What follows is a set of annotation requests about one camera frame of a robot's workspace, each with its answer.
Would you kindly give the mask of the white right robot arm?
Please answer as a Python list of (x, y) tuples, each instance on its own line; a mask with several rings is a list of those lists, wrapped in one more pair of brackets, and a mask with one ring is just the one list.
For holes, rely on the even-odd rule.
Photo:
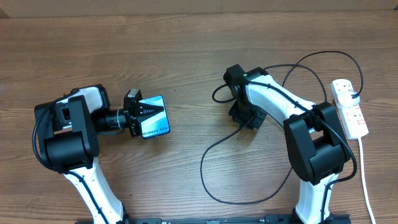
[(259, 128), (266, 116), (283, 127), (291, 169), (300, 178), (292, 213), (266, 215), (265, 223), (351, 223), (349, 215), (329, 210), (333, 186), (358, 170), (334, 106), (301, 99), (260, 67), (246, 72), (236, 64), (223, 79), (233, 96), (229, 115), (240, 128)]

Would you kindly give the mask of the Samsung Galaxy smartphone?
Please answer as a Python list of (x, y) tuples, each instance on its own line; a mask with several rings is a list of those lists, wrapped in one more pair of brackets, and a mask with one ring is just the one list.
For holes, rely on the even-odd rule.
[(160, 135), (168, 134), (170, 132), (169, 119), (162, 95), (140, 100), (139, 104), (158, 105), (164, 107), (163, 112), (160, 112), (154, 116), (138, 117), (142, 137), (144, 139), (154, 138)]

